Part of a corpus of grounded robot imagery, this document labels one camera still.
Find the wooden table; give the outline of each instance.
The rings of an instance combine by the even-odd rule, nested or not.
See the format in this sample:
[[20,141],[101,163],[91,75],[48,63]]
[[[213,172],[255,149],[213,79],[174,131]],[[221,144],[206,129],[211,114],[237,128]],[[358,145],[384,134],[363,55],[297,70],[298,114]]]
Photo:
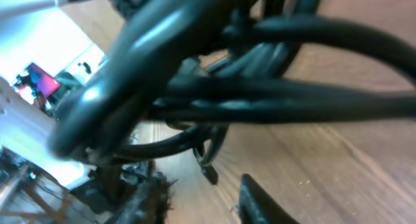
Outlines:
[[[416,45],[416,0],[322,0],[319,13],[391,32]],[[107,50],[122,21],[108,2],[64,11]],[[385,65],[345,51],[306,45],[287,77],[367,90],[409,90]],[[155,127],[158,140],[175,133]],[[214,162],[211,186],[191,152],[158,167],[179,179],[169,223],[238,223],[229,210],[242,173],[250,173],[300,223],[416,223],[416,124],[366,123],[235,125]]]

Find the white wall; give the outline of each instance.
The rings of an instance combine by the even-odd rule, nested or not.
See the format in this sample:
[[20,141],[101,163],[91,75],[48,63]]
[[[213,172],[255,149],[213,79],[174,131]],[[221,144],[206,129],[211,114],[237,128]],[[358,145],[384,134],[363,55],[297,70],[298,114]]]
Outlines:
[[5,19],[0,21],[0,76],[12,82],[31,62],[55,76],[91,44],[58,8]]

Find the wood grain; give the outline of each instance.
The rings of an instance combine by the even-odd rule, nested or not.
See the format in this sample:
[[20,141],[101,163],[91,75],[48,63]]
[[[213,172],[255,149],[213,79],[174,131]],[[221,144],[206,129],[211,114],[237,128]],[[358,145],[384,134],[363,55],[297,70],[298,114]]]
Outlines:
[[[319,14],[372,25],[416,44],[415,3],[322,0]],[[100,4],[105,7],[96,9]],[[104,50],[121,28],[114,23],[118,19],[102,19],[116,16],[102,10],[107,6],[98,0],[66,10],[77,12],[69,15],[88,35],[102,34],[92,39]],[[302,48],[286,77],[366,90],[413,89],[377,61],[317,45]],[[153,140],[177,133],[164,125],[152,129]],[[220,175],[218,186],[205,180],[189,151],[157,160],[169,178],[179,179],[168,221],[238,223],[230,209],[238,199],[241,175],[249,173],[300,223],[416,223],[414,141],[413,120],[235,125],[213,164]]]

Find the wooden surface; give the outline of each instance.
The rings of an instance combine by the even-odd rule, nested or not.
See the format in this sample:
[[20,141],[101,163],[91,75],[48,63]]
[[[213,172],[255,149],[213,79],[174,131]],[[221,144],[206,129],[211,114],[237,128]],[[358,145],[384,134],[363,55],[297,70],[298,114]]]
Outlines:
[[[415,3],[322,0],[319,12],[379,27],[416,45]],[[106,5],[97,0],[90,6],[100,4]],[[65,11],[88,35],[102,33],[92,39],[104,50],[121,27],[120,17],[105,10],[76,6]],[[94,27],[83,26],[91,21]],[[412,89],[379,62],[316,45],[302,49],[287,77],[368,90]],[[156,126],[149,137],[174,133]],[[214,162],[218,186],[208,184],[190,151],[157,165],[169,178],[179,179],[175,210],[168,217],[172,224],[238,223],[230,209],[242,173],[251,174],[300,223],[416,223],[415,142],[416,124],[410,120],[236,125]]]

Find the wooden tabletop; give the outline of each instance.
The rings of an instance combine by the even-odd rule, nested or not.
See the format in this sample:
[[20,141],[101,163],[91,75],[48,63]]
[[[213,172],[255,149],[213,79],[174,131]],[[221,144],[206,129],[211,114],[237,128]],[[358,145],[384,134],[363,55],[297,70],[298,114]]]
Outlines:
[[[104,0],[64,11],[104,50],[122,25]],[[319,14],[372,25],[416,45],[416,0],[322,0]],[[286,76],[366,90],[412,89],[377,61],[317,45],[305,45]],[[174,133],[158,126],[152,138]],[[169,223],[238,223],[230,209],[243,173],[300,223],[416,223],[415,142],[410,119],[235,125],[214,162],[218,186],[209,185],[190,151],[157,165],[179,179]]]

